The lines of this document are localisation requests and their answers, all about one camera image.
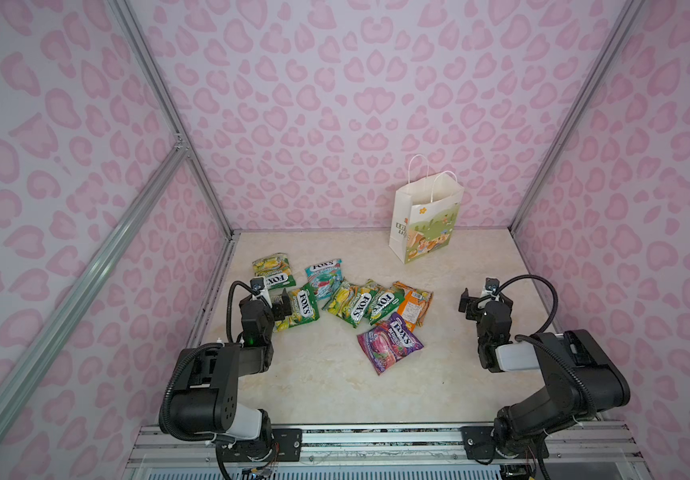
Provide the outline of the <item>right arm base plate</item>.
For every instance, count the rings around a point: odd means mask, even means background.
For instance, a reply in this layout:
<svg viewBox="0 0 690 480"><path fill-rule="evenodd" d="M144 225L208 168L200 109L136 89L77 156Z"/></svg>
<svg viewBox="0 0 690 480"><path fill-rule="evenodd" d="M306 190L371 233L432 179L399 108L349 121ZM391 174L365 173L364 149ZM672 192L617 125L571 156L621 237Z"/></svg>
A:
<svg viewBox="0 0 690 480"><path fill-rule="evenodd" d="M468 460L491 465L495 460L506 458L506 430L503 426L463 426L460 432Z"/></svg>

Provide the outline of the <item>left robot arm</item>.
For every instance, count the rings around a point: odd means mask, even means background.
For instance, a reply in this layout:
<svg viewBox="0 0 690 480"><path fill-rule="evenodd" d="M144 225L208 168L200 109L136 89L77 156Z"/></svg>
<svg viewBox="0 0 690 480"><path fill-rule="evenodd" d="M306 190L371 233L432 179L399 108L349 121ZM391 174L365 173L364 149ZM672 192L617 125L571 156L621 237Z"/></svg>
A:
<svg viewBox="0 0 690 480"><path fill-rule="evenodd" d="M239 379L267 372L274 356L275 323L292 312L289 292L271 295L264 281L234 282L249 295L239 302L242 332L236 341L205 343L180 352L164 392L159 427L186 442L209 442L265 453L273 448L267 412L242 405Z"/></svg>

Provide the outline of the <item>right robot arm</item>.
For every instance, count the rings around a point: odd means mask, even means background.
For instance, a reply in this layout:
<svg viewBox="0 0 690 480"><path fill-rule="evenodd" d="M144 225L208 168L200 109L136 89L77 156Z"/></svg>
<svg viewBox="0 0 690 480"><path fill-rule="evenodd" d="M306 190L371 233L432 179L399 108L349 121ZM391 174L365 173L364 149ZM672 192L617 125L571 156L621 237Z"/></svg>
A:
<svg viewBox="0 0 690 480"><path fill-rule="evenodd" d="M505 289L524 280L546 286L552 305L536 332L514 335L514 301ZM459 312L476 324L482 368L491 373L535 370L544 382L536 393L498 411L490 439L484 443L493 457L514 458L529 451L540 457L549 435L630 402L628 381L589 331L548 330L558 307L555 286L534 274L504 282L488 278L480 295L464 290L460 296Z"/></svg>

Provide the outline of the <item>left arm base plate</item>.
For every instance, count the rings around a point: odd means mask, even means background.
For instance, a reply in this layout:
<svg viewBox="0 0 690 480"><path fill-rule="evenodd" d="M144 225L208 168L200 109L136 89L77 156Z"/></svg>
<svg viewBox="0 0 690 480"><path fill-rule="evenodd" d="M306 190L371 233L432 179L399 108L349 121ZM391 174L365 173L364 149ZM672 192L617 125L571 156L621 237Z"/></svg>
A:
<svg viewBox="0 0 690 480"><path fill-rule="evenodd" d="M297 428L276 428L263 431L255 440L218 445L216 451L224 462L268 463L298 462L301 457L303 431Z"/></svg>

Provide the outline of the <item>teal Fox's candy bag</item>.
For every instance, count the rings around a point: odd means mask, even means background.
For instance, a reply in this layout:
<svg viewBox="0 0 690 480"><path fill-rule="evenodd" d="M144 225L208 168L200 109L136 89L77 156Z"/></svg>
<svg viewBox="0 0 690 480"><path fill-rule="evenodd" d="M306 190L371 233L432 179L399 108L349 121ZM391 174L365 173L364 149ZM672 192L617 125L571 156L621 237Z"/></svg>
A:
<svg viewBox="0 0 690 480"><path fill-rule="evenodd" d="M332 259L305 269L308 283L319 301L328 301L340 288L343 280L342 260Z"/></svg>

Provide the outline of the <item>white illustrated paper bag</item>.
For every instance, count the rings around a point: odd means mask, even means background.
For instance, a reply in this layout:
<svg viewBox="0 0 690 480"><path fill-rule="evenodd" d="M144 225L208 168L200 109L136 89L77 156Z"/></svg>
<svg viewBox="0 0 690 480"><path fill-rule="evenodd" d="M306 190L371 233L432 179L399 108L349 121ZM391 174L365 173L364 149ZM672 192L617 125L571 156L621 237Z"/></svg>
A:
<svg viewBox="0 0 690 480"><path fill-rule="evenodd" d="M416 159L428 163L425 155L415 154L407 164L407 181L395 192L389 247L408 264L450 243L459 218L464 187L449 170L413 179Z"/></svg>

